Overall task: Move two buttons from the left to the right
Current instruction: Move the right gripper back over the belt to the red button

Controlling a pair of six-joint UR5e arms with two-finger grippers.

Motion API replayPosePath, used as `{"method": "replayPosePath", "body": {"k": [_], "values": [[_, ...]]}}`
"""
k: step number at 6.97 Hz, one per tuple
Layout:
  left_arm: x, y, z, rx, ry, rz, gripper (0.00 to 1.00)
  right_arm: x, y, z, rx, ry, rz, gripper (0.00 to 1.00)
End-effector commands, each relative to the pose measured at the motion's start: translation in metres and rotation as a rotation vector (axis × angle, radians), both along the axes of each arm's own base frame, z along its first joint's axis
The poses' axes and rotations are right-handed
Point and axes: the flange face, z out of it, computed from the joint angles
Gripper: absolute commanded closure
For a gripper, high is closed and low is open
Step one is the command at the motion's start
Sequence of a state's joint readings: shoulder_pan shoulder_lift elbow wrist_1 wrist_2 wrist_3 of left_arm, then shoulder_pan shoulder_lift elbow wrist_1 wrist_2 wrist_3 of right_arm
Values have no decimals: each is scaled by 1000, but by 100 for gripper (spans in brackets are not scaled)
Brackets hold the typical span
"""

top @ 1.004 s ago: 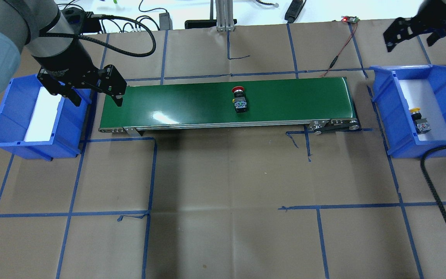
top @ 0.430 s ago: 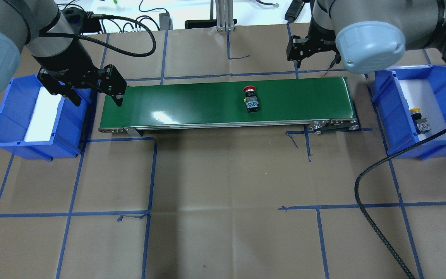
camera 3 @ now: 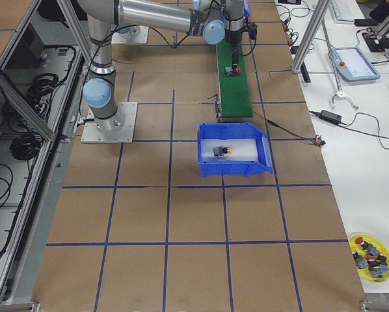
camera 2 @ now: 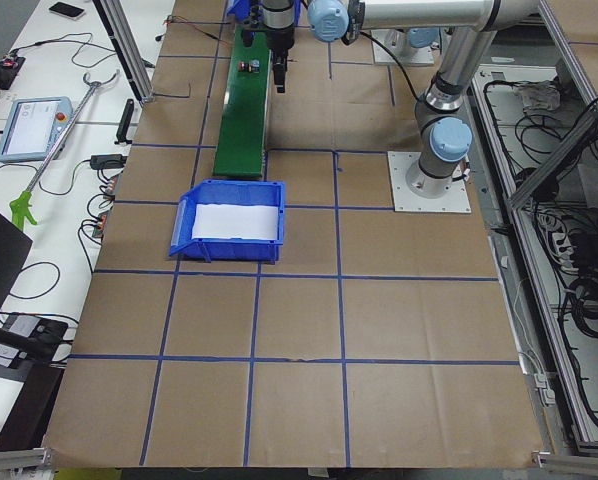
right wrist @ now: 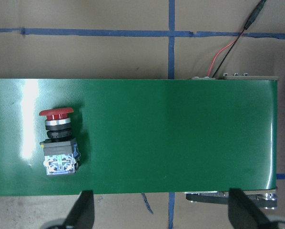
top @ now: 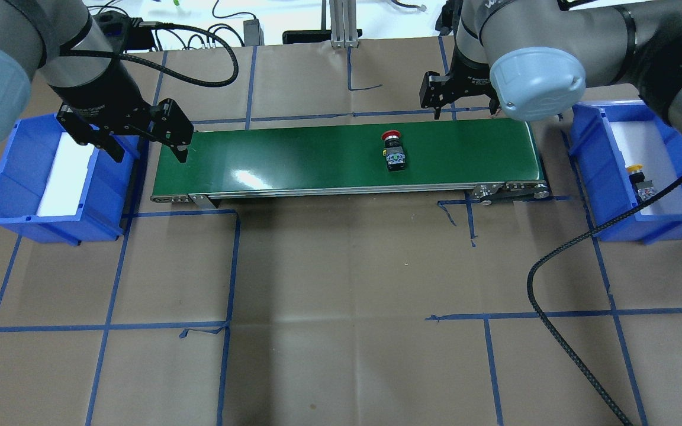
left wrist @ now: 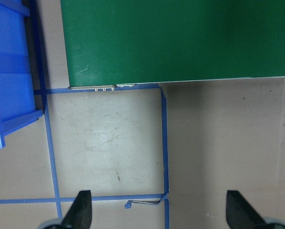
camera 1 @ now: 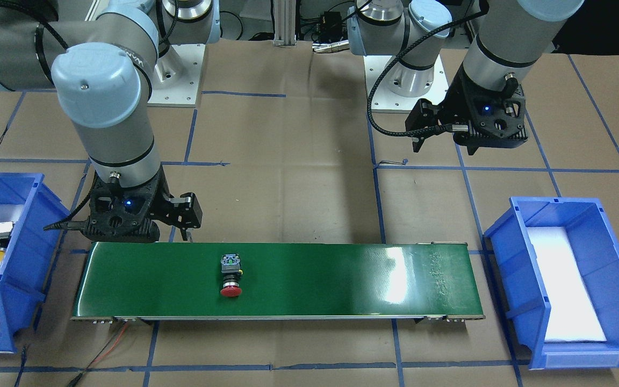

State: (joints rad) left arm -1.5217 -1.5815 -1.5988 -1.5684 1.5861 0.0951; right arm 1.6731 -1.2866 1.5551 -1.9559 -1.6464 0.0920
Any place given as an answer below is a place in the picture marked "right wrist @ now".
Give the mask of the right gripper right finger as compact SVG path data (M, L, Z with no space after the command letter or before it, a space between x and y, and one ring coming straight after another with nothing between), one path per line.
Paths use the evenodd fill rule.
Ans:
M274 228L274 223L239 188L229 189L228 218L234 229Z

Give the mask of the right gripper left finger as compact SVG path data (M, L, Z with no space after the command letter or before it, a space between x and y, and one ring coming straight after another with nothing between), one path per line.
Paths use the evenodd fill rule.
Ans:
M94 225L94 194L82 191L62 223L62 229L92 229Z

